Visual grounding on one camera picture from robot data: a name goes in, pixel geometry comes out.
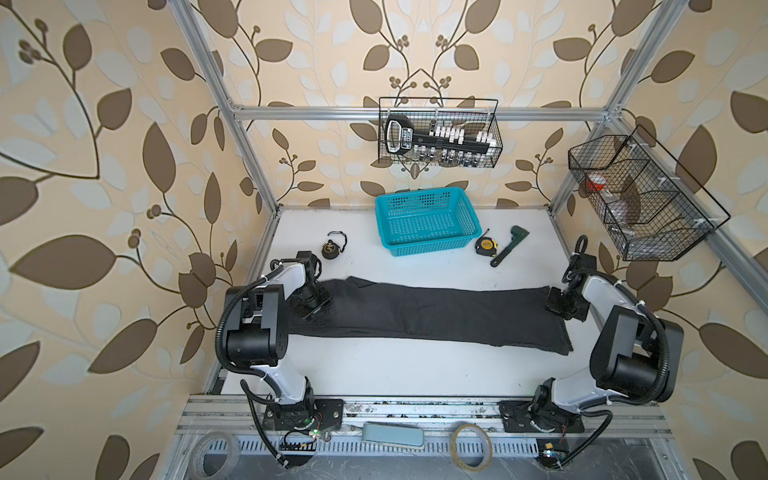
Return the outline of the dark grey trousers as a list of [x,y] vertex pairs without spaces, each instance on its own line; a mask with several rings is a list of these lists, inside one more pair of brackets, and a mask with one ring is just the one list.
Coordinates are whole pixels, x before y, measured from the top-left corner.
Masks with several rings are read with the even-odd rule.
[[547,311],[549,289],[471,291],[376,283],[357,277],[320,284],[330,305],[288,332],[324,338],[392,338],[533,348],[567,355],[565,321]]

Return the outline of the teal plastic basket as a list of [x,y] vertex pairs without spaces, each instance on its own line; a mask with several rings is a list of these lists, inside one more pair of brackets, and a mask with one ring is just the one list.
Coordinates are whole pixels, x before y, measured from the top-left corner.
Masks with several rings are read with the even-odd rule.
[[483,233],[458,187],[381,195],[375,216],[382,245],[395,257],[463,248]]

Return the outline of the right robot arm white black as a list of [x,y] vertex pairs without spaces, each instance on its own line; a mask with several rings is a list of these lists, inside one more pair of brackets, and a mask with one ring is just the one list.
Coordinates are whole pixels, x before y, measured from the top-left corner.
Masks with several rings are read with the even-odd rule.
[[498,404],[507,433],[582,433],[582,420],[612,403],[668,400],[675,388],[684,332],[658,318],[626,284],[596,269],[596,258],[575,252],[546,308],[564,319],[592,312],[602,322],[588,366],[540,384],[530,400]]

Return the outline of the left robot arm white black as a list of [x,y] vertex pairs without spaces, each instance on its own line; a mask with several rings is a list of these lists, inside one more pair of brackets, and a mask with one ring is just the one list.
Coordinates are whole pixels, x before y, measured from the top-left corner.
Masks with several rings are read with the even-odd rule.
[[310,380],[287,357],[292,328],[330,318],[331,296],[318,282],[321,273],[317,256],[300,251],[226,292],[214,341],[217,359],[241,377],[247,400],[264,407],[264,419],[277,431],[330,431],[342,424],[344,402],[316,399]]

